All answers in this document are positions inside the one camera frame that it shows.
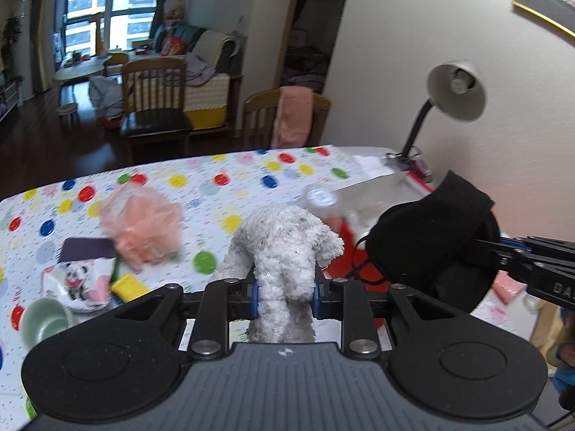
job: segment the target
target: black chair seat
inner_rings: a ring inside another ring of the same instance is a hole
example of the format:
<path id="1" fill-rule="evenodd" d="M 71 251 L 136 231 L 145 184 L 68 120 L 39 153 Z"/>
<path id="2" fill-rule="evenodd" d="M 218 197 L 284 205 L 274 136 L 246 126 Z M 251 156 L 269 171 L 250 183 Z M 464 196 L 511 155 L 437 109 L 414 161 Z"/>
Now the black chair seat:
<path id="1" fill-rule="evenodd" d="M 128 114 L 120 126 L 120 137 L 142 138 L 169 133 L 189 133 L 192 122 L 177 108 L 158 108 Z"/>

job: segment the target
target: green bowl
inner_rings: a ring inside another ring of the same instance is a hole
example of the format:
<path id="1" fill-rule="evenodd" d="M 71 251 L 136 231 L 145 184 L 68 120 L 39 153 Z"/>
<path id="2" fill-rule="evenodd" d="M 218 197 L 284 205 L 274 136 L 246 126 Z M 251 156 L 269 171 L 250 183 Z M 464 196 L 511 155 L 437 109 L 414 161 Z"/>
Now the green bowl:
<path id="1" fill-rule="evenodd" d="M 24 310 L 20 319 L 20 337 L 31 350 L 42 340 L 59 334 L 75 324 L 72 312 L 54 298 L 40 298 Z"/>

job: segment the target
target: red pillow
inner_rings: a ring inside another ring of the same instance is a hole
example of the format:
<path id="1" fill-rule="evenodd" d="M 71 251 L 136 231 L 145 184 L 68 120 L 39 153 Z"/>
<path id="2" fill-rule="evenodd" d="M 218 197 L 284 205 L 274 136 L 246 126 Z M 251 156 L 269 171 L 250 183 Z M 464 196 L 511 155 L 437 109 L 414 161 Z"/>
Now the red pillow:
<path id="1" fill-rule="evenodd" d="M 171 36 L 166 39 L 164 45 L 162 46 L 162 52 L 160 53 L 162 57 L 171 55 L 183 55 L 186 51 L 186 45 L 183 43 L 179 37 Z"/>

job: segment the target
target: wooden floor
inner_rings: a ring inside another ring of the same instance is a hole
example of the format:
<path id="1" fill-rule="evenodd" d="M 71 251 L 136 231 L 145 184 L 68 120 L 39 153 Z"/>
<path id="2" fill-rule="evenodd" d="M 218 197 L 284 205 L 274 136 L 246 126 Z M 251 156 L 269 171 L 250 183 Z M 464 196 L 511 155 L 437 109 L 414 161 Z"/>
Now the wooden floor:
<path id="1" fill-rule="evenodd" d="M 0 200 L 55 181 L 130 165 L 118 132 L 96 125 L 87 86 L 74 86 L 79 117 L 74 124 L 61 123 L 57 117 L 56 89 L 33 97 L 0 122 Z M 72 102 L 71 87 L 66 89 L 63 103 Z M 234 150 L 238 140 L 225 134 L 201 136 L 190 143 L 192 156 Z M 157 162 L 180 154 L 178 144 L 160 144 L 134 151 L 134 161 Z"/>

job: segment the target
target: metal screw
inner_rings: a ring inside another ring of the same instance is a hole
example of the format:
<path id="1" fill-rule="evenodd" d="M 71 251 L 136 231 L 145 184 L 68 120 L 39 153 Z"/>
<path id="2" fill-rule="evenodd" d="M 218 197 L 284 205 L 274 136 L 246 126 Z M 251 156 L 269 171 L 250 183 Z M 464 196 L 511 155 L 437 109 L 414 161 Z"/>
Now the metal screw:
<path id="1" fill-rule="evenodd" d="M 367 338 L 359 338 L 350 342 L 350 349 L 355 353 L 369 354 L 377 350 L 377 344 L 373 340 Z"/>
<path id="2" fill-rule="evenodd" d="M 220 344 L 213 340 L 198 340 L 192 344 L 192 352 L 209 355 L 217 353 L 220 350 Z"/>

